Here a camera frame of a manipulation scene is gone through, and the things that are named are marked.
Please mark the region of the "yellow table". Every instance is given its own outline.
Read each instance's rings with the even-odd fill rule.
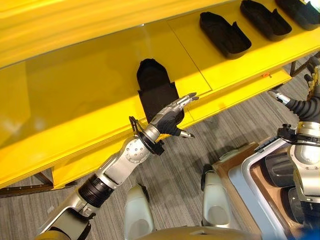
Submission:
[[[136,80],[144,58],[166,67],[180,96],[200,95],[186,109],[180,124],[186,128],[288,81],[281,66],[320,49],[319,28],[305,31],[279,10],[292,33],[270,42],[241,16],[239,6],[233,1],[203,10],[237,21],[251,40],[251,49],[235,60],[217,51],[195,12],[0,69],[0,188],[50,167],[54,187],[61,188],[116,152],[132,134],[128,116],[146,122]],[[261,77],[265,73],[271,77]]]

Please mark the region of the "black foam insert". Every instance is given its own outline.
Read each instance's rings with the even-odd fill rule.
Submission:
[[[136,73],[140,90],[140,101],[148,123],[165,106],[179,98],[174,82],[170,82],[167,70],[154,59],[145,59]],[[179,124],[184,119],[184,111],[176,117]]]
[[[251,0],[243,0],[240,9],[246,18],[271,41],[282,40],[292,31],[291,26],[277,9],[271,12],[261,3]]]
[[[236,22],[230,25],[222,16],[212,12],[200,14],[200,27],[228,59],[243,56],[252,45]]]

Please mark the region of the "silver metal joint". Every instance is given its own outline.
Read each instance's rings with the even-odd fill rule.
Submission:
[[[273,97],[274,99],[276,99],[277,101],[283,103],[284,105],[287,105],[290,102],[290,97],[284,95],[281,92],[278,92],[276,90],[269,90],[268,94]]]
[[[149,124],[145,128],[144,133],[145,133],[146,137],[152,142],[155,142],[158,139],[158,137],[160,136],[160,132],[152,124]]]
[[[320,123],[313,121],[301,121],[298,124],[297,133],[320,138]]]

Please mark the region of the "robotic hand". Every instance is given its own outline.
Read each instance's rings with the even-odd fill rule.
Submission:
[[[94,175],[50,214],[36,240],[84,240],[91,229],[90,219],[112,192],[150,153],[161,155],[164,152],[163,142],[156,142],[160,134],[194,138],[191,133],[177,128],[176,117],[187,104],[197,99],[196,93],[190,93],[170,103],[145,129],[131,116],[134,136],[128,138],[119,152],[111,155]]]
[[[316,57],[307,62],[311,75],[304,79],[309,86],[306,101],[292,99],[276,89],[269,94],[299,117],[297,130],[284,124],[278,137],[292,144],[288,156],[294,165],[293,179],[304,213],[304,225],[320,226],[320,63]]]

